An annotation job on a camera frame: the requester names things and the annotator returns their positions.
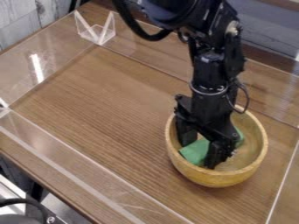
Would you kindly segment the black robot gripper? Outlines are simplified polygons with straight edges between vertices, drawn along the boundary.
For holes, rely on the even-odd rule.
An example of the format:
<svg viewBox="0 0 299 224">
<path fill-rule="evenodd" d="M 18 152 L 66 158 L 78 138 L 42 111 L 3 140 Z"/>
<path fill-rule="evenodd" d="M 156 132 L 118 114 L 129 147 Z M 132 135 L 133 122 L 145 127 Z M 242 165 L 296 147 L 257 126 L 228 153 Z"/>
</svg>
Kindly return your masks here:
<svg viewBox="0 0 299 224">
<path fill-rule="evenodd" d="M 230 121 L 237 90 L 229 84 L 205 88 L 190 83 L 189 87 L 190 96 L 174 96 L 177 140 L 181 146 L 186 146 L 197 140 L 197 134 L 208 139 L 204 167 L 213 170 L 232 156 L 240 140 Z"/>
</svg>

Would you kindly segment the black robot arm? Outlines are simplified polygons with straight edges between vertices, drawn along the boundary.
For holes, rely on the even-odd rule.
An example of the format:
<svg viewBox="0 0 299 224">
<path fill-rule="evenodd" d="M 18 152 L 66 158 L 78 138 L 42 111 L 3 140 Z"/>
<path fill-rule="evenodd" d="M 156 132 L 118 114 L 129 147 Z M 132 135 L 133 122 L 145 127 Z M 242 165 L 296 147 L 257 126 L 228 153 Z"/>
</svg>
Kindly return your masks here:
<svg viewBox="0 0 299 224">
<path fill-rule="evenodd" d="M 233 155 L 242 136 L 230 115 L 236 108 L 245 57 L 238 13 L 226 0 L 112 0 L 132 32 L 148 41 L 172 32 L 188 45 L 190 95 L 174 96 L 174 128 L 181 156 L 212 169 Z"/>
</svg>

